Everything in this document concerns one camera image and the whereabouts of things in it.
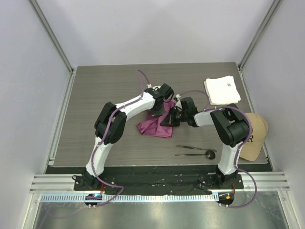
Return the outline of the magenta cloth napkin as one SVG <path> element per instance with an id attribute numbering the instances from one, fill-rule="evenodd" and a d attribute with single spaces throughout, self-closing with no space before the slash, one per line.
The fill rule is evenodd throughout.
<path id="1" fill-rule="evenodd" d="M 146 120 L 140 122 L 136 128 L 138 129 L 141 135 L 154 136 L 160 138 L 171 138 L 173 135 L 173 128 L 168 126 L 161 126 L 161 122 L 169 114 L 169 111 L 172 107 L 175 106 L 174 101 L 164 103 L 165 113 L 162 116 L 154 117 L 149 111 Z"/>

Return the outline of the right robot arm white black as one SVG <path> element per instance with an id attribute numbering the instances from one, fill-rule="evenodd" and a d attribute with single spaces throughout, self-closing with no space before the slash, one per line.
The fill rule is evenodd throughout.
<path id="1" fill-rule="evenodd" d="M 213 125 L 223 148 L 212 184 L 227 188 L 237 178 L 240 151 L 252 134 L 249 118 L 235 104 L 199 112 L 191 97 L 183 98 L 179 102 L 181 105 L 170 109 L 161 126 L 178 127 L 181 122 L 192 127 Z"/>

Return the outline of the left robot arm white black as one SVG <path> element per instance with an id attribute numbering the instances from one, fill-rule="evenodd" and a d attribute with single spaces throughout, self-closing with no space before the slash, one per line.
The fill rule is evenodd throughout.
<path id="1" fill-rule="evenodd" d="M 102 183 L 99 175 L 104 171 L 107 156 L 112 146 L 122 137 L 126 122 L 146 110 L 151 110 L 153 115 L 161 116 L 165 113 L 163 103 L 171 96 L 172 93 L 149 88 L 126 102 L 106 103 L 94 124 L 95 145 L 82 174 L 81 184 L 90 190 L 97 190 Z"/>

